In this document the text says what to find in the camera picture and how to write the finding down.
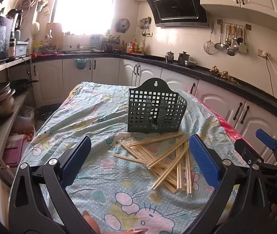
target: countertop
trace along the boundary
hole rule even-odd
[[[51,55],[51,56],[38,56],[33,59],[33,63],[47,61],[47,60],[56,60],[56,59],[84,59],[84,58],[99,58],[99,57],[111,57],[111,58],[122,58],[133,60],[137,62],[147,63],[155,65],[161,68],[165,68],[170,71],[180,73],[185,76],[189,76],[198,80],[204,80],[208,83],[212,83],[221,88],[224,88],[230,92],[233,92],[253,103],[267,110],[277,117],[277,99],[271,96],[270,94],[260,90],[251,84],[248,84],[239,79],[235,80],[239,83],[232,83],[228,80],[221,79],[220,77],[214,76],[209,73],[209,69],[194,66],[186,67],[179,65],[177,63],[168,64],[165,62],[163,57],[151,56],[151,55],[136,55],[136,54],[106,54],[106,53],[88,53],[88,54],[64,54],[64,55]]]

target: wooden cutting board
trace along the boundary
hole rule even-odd
[[[45,34],[50,34],[50,30],[52,30],[52,37],[51,43],[53,46],[56,46],[57,49],[63,48],[63,40],[64,40],[64,33],[61,23],[47,23]]]

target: black range hood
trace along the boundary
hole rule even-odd
[[[157,27],[208,27],[206,10],[200,0],[146,0]]]

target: lower cabinet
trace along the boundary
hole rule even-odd
[[[39,106],[60,104],[64,96],[62,60],[44,61],[32,64],[34,91]]]
[[[136,61],[120,59],[118,85],[135,87],[137,67]]]
[[[162,70],[161,79],[167,83],[171,90],[183,90],[194,96],[199,82],[196,79],[169,71],[167,69]]]
[[[119,58],[93,58],[92,82],[117,85],[119,64]]]
[[[161,76],[162,68],[149,65],[146,63],[139,63],[137,68],[137,77],[136,77],[136,83],[135,86],[140,86],[142,83],[144,83],[146,80],[150,78],[160,78]]]
[[[246,100],[243,97],[200,80],[196,98],[218,113],[230,125],[235,127]]]
[[[256,131],[263,129],[277,140],[277,117],[247,100],[235,129],[263,157],[265,162],[269,160],[272,151],[256,137]]]
[[[92,82],[92,58],[87,60],[84,69],[78,69],[75,59],[63,60],[64,95],[69,93],[82,82]]]

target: window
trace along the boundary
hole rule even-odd
[[[52,22],[75,35],[103,34],[110,29],[114,0],[56,0]]]

